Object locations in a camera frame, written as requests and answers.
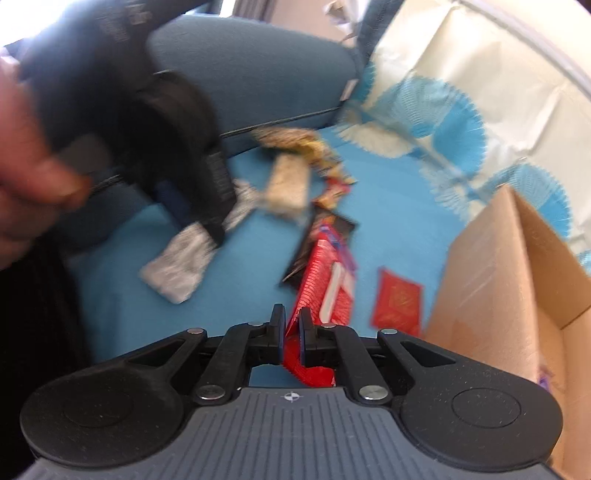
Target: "logo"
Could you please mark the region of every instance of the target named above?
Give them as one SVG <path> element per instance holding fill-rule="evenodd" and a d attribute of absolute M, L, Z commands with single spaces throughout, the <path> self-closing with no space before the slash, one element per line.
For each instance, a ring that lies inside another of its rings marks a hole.
<path fill-rule="evenodd" d="M 289 403 L 293 403 L 297 400 L 299 400 L 302 397 L 302 395 L 296 393 L 296 392 L 289 392 L 286 393 L 285 395 L 283 395 L 283 398 L 286 399 Z"/>

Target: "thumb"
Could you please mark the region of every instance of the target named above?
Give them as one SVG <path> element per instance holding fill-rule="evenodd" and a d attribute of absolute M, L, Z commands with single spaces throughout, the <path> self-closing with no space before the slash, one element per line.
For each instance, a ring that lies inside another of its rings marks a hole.
<path fill-rule="evenodd" d="M 0 59 L 0 184 L 23 199 L 82 205 L 89 181 L 52 158 L 31 102 Z"/>

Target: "white wrapper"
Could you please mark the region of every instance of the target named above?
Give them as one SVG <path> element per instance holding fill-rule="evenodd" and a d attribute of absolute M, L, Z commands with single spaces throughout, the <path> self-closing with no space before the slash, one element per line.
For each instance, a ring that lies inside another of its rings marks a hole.
<path fill-rule="evenodd" d="M 248 182 L 235 180 L 234 185 L 238 201 L 224 221 L 226 232 L 246 218 L 259 200 L 259 193 Z M 142 268 L 139 276 L 172 303 L 182 303 L 201 283 L 215 252 L 215 243 L 207 230 L 200 223 L 193 223 L 176 235 L 158 258 Z"/>

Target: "red wrapper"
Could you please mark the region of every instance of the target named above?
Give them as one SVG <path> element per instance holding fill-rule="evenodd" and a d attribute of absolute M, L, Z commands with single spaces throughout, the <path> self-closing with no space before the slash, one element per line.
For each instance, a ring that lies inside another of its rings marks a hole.
<path fill-rule="evenodd" d="M 311 387 L 329 387 L 334 374 L 329 368 L 306 368 L 300 363 L 298 315 L 302 307 L 309 307 L 312 321 L 348 325 L 353 308 L 355 264 L 338 234 L 327 225 L 320 227 L 316 246 L 310 255 L 304 278 L 287 323 L 284 347 L 284 366 L 300 381 Z"/>
<path fill-rule="evenodd" d="M 419 336 L 422 286 L 380 269 L 379 293 L 371 324 Z"/>
<path fill-rule="evenodd" d="M 313 203 L 327 210 L 335 210 L 342 197 L 351 191 L 351 185 L 347 185 L 338 179 L 328 179 L 326 190 L 317 196 Z"/>

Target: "finger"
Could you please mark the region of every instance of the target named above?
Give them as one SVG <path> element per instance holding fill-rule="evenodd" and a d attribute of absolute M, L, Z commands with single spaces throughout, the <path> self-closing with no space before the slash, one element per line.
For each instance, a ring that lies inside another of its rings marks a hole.
<path fill-rule="evenodd" d="M 31 248 L 31 241 L 0 236 L 0 270 L 10 267 Z"/>
<path fill-rule="evenodd" d="M 0 235 L 29 240 L 48 230 L 57 220 L 58 207 L 27 202 L 0 187 Z"/>
<path fill-rule="evenodd" d="M 12 58 L 7 50 L 0 47 L 0 68 L 4 69 L 4 72 L 13 79 L 18 77 L 19 62 Z"/>
<path fill-rule="evenodd" d="M 80 188 L 70 195 L 62 204 L 66 210 L 78 210 L 86 203 L 92 190 L 92 179 L 88 176 L 80 176 Z"/>
<path fill-rule="evenodd" d="M 38 203 L 80 203 L 86 182 L 51 157 L 22 89 L 0 69 L 0 184 Z"/>

